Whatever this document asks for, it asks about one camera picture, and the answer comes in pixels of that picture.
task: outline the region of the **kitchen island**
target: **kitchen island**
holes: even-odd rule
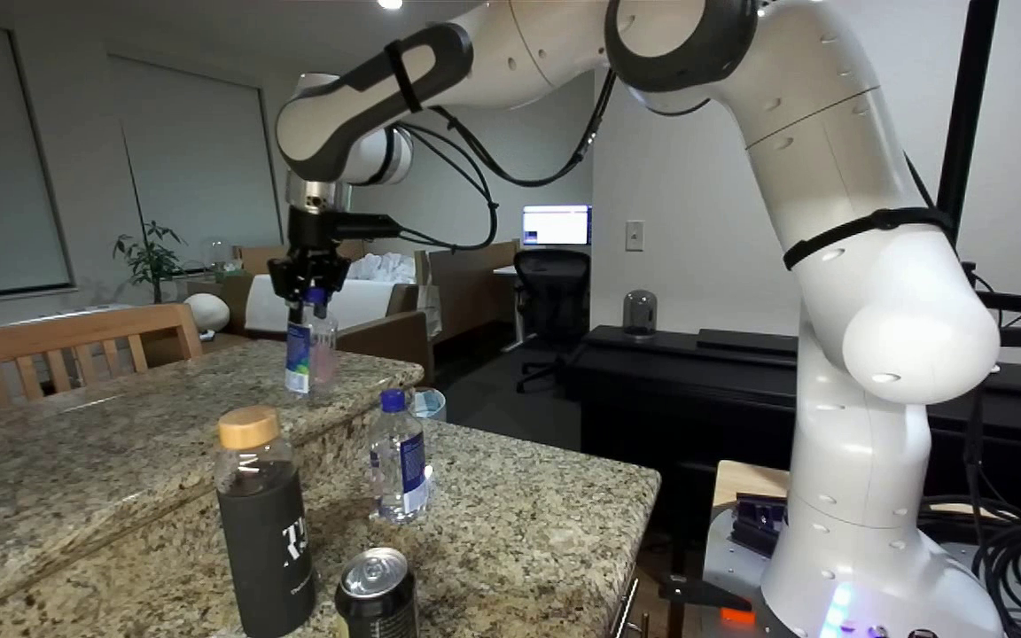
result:
[[[276,345],[0,420],[0,634],[242,634],[210,487],[213,423],[282,409],[299,448],[318,605],[368,545],[418,578],[421,634],[603,634],[634,572],[661,477],[462,426],[435,438],[426,520],[375,525],[362,490],[371,396],[418,366],[342,357],[323,403],[282,393]]]

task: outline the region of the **potted plant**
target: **potted plant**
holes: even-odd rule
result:
[[[128,264],[128,285],[152,285],[152,302],[165,302],[165,282],[180,278],[180,255],[169,250],[180,233],[148,219],[143,237],[122,233],[113,255]]]

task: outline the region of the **wooden chair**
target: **wooden chair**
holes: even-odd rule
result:
[[[174,357],[195,357],[198,335],[190,304],[138,304],[63,319],[0,328],[0,409],[90,387],[96,380],[147,373],[147,337],[174,337]]]

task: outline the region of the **aluminum can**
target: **aluminum can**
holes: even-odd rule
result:
[[[416,574],[389,545],[360,553],[334,599],[350,638],[416,638]]]

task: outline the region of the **black chair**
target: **black chair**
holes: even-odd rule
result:
[[[517,285],[520,285],[520,319],[533,335],[527,351],[548,351],[548,362],[524,362],[517,393],[527,382],[558,377],[563,370],[563,356],[590,329],[590,255],[587,252],[558,252],[536,250],[514,255]]]

